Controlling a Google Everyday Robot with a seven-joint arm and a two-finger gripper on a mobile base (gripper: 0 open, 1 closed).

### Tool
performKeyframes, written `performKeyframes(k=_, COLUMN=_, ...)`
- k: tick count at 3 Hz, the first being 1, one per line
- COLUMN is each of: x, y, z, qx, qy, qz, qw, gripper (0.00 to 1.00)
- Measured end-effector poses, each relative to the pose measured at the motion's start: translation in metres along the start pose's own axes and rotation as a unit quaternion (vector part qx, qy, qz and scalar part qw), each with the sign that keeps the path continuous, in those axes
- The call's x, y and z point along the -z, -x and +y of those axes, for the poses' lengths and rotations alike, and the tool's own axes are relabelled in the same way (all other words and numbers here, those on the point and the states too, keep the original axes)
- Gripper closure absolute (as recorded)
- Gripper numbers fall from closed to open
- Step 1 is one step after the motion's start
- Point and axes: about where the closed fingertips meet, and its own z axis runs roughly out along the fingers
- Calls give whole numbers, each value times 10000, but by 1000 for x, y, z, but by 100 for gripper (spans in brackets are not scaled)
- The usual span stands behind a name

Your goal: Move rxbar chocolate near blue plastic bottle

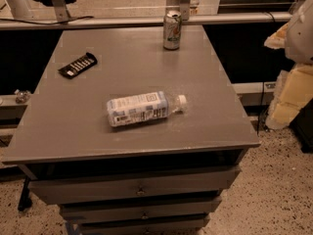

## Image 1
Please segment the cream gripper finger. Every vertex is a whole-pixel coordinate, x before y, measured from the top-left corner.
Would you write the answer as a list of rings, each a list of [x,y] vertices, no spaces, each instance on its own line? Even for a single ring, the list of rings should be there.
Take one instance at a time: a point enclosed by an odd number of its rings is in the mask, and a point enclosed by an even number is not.
[[[285,23],[276,32],[268,36],[264,42],[264,46],[271,49],[284,49],[288,26],[289,24]]]
[[[291,71],[282,70],[277,78],[274,99],[270,103],[265,124],[282,129],[313,99],[313,66],[296,64]]]

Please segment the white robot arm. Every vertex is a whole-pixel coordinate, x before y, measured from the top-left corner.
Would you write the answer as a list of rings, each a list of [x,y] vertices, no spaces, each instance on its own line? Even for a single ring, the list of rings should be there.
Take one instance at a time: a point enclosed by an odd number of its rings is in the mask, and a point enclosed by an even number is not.
[[[313,0],[305,0],[292,14],[291,20],[269,36],[264,45],[284,49],[294,61],[291,71],[281,71],[270,103],[265,124],[282,129],[313,99]]]

